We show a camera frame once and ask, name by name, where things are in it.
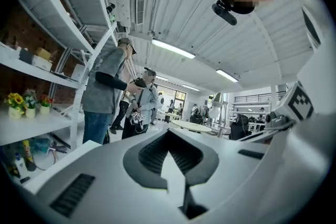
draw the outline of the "ceiling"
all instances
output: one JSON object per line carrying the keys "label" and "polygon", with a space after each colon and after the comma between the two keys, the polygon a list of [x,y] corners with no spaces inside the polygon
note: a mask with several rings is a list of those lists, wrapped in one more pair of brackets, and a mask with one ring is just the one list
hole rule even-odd
{"label": "ceiling", "polygon": [[[135,65],[204,92],[235,92],[294,81],[313,52],[299,0],[272,0],[249,15],[233,13],[236,26],[212,11],[217,0],[143,0],[141,24],[137,24],[139,0],[105,1],[116,4],[117,21],[126,27],[138,52],[133,56]],[[151,44],[153,36],[196,57],[191,60],[156,47]],[[239,82],[220,76],[216,69]]]}

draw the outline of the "jeans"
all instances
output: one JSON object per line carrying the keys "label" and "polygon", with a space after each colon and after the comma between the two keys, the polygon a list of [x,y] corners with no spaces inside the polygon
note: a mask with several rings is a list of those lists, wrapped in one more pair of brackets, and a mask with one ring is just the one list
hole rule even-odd
{"label": "jeans", "polygon": [[136,136],[138,134],[144,134],[148,130],[148,124],[143,126],[143,130],[138,126],[135,128],[135,125],[130,123],[129,119],[125,119],[124,130],[122,131],[121,139],[126,139],[132,136]]}
{"label": "jeans", "polygon": [[129,104],[125,101],[120,101],[119,102],[119,114],[118,116],[115,118],[114,122],[112,123],[112,128],[116,128],[118,126],[120,126],[120,123],[122,121],[122,119],[124,118],[127,108],[128,108]]}
{"label": "jeans", "polygon": [[85,126],[83,144],[88,140],[92,140],[102,145],[109,124],[112,121],[113,114],[84,111],[84,115]]}

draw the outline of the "artificial flower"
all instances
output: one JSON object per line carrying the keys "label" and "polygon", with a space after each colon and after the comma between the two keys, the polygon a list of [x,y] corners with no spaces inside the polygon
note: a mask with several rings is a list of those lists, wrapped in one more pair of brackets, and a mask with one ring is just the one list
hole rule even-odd
{"label": "artificial flower", "polygon": [[23,103],[23,98],[21,97],[21,96],[17,96],[16,98],[15,98],[15,101],[18,103],[18,104],[22,104]]}

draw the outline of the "gray t-shirt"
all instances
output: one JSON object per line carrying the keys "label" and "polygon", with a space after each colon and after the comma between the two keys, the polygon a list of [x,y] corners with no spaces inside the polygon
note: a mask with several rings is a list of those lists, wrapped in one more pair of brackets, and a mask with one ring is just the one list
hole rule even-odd
{"label": "gray t-shirt", "polygon": [[126,53],[121,48],[113,48],[102,52],[91,69],[88,85],[83,94],[83,110],[94,113],[115,113],[120,90],[96,81],[96,72],[103,72],[119,79],[124,68]]}

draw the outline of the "brick wall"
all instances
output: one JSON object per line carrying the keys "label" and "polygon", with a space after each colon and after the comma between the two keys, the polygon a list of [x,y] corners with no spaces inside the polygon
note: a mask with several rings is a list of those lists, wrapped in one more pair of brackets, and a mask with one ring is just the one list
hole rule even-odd
{"label": "brick wall", "polygon": [[[54,55],[52,58],[52,70],[54,70],[63,53],[63,47],[58,45],[36,24],[19,3],[12,7],[7,22],[0,29],[0,40],[3,40],[4,35],[8,33],[6,41],[8,44],[17,41],[20,47],[27,48],[32,53],[39,47],[44,48]],[[77,63],[80,63],[79,60],[70,55],[63,70],[64,74],[71,76]],[[3,100],[10,92],[23,93],[27,88],[35,89],[38,96],[42,93],[47,94],[49,91],[50,82],[18,72],[1,64],[0,74],[0,100]],[[74,96],[75,89],[59,86],[56,91],[55,102],[72,103]]]}

